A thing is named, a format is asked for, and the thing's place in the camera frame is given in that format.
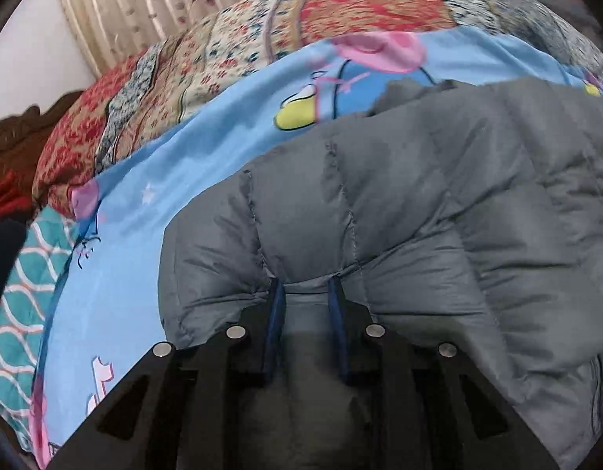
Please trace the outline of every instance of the gray patterned fabric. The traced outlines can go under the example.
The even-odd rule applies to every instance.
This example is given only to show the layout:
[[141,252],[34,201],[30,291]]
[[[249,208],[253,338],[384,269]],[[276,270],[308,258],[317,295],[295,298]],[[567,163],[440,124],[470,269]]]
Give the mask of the gray patterned fabric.
[[603,54],[579,31],[536,0],[484,0],[503,33],[525,40],[562,64],[586,68],[603,84]]
[[464,349],[563,470],[603,430],[603,98],[536,79],[441,88],[391,84],[371,114],[256,158],[169,223],[159,308],[179,347],[270,277],[286,285],[281,368],[244,398],[248,469],[364,460],[365,399],[329,357],[333,274],[413,343]]
[[477,26],[490,34],[503,33],[499,18],[484,0],[443,0],[459,25]]
[[99,146],[94,155],[94,174],[98,175],[108,169],[116,161],[114,147],[120,131],[134,115],[140,101],[149,91],[158,63],[158,54],[166,44],[165,41],[152,45],[142,56],[130,79],[119,90],[108,104],[108,122],[106,123]]

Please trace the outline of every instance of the floral patterned blanket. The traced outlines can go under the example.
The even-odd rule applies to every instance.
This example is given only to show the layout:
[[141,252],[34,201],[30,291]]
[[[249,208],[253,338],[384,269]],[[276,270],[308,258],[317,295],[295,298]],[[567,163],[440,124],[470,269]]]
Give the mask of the floral patterned blanket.
[[33,196],[73,217],[71,190],[196,114],[230,85],[343,33],[473,25],[511,34],[603,85],[603,55],[535,0],[245,0],[105,74],[56,126]]

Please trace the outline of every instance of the teal fabric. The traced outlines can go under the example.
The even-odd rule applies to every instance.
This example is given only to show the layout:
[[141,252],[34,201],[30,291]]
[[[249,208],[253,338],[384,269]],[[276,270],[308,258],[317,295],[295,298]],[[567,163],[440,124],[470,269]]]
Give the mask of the teal fabric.
[[33,450],[34,375],[54,290],[75,245],[76,225],[46,207],[31,223],[0,305],[0,414]]

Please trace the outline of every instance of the white wall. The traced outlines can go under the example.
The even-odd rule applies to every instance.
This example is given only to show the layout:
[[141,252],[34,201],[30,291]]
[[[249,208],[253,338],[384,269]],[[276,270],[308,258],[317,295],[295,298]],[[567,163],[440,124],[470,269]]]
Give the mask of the white wall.
[[0,119],[93,82],[59,0],[23,0],[0,33]]

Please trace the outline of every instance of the red floral fabric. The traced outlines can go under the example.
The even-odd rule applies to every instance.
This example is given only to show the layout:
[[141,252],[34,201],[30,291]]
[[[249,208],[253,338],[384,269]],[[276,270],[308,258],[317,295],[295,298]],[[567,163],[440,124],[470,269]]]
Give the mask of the red floral fabric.
[[304,45],[345,33],[456,26],[442,0],[304,0],[299,20]]
[[106,107],[130,78],[142,53],[107,72],[81,94],[58,122],[36,168],[32,196],[74,218],[69,191],[92,178],[94,154],[106,124]]

